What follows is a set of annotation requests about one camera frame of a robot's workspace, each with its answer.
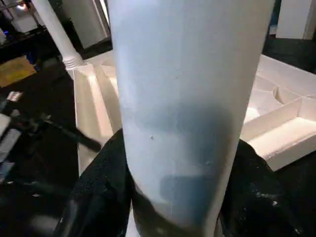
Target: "white pipe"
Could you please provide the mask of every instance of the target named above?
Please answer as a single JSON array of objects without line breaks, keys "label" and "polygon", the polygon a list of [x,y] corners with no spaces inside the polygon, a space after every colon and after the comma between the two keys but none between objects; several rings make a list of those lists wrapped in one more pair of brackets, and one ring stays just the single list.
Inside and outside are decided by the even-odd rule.
[{"label": "white pipe", "polygon": [[83,63],[81,56],[76,52],[74,46],[70,42],[64,28],[60,24],[53,8],[48,0],[32,0],[39,16],[47,27],[51,37],[53,38],[57,48],[59,49],[66,69],[70,70]]},{"label": "white pipe", "polygon": [[143,237],[214,235],[274,0],[109,0]]}]

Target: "white foam board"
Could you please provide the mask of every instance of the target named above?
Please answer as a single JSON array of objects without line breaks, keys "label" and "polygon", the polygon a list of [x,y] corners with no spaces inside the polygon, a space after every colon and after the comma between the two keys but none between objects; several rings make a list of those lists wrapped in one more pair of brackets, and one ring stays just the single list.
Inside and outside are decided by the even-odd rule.
[{"label": "white foam board", "polygon": [[[121,128],[113,53],[86,62],[74,71],[77,126],[105,143]],[[262,55],[240,137],[272,170],[316,150],[316,75]],[[96,154],[79,154],[82,173]]]}]

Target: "white cylinder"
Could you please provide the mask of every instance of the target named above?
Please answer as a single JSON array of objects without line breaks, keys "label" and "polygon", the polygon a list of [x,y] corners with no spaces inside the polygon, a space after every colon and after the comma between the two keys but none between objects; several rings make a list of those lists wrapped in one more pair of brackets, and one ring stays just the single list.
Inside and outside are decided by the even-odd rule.
[{"label": "white cylinder", "polygon": [[109,1],[141,236],[213,236],[273,3]]},{"label": "white cylinder", "polygon": [[83,63],[81,56],[76,52],[70,42],[64,28],[60,24],[56,13],[48,0],[32,0],[39,16],[46,25],[51,37],[53,38],[58,50],[60,51],[66,69],[72,69]]}]

